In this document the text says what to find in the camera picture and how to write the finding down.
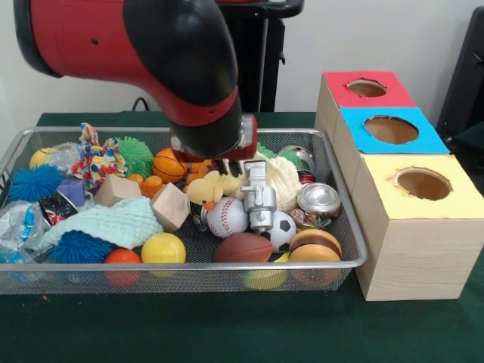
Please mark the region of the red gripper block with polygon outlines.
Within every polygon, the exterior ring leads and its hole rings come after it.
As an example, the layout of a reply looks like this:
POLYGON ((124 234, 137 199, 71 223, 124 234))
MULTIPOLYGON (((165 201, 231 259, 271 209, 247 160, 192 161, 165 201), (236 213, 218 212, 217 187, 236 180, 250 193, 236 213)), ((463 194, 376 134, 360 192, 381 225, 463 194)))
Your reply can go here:
POLYGON ((243 174, 243 167, 239 160, 246 160, 255 154, 257 150, 257 120, 255 116, 242 116, 239 139, 235 146, 220 154, 209 155, 206 152, 195 151, 192 147, 184 144, 179 137, 173 133, 173 152, 175 157, 182 162, 201 162, 207 159, 214 159, 214 165, 220 175, 227 175, 228 170, 223 159, 230 159, 231 174, 239 176, 243 174))

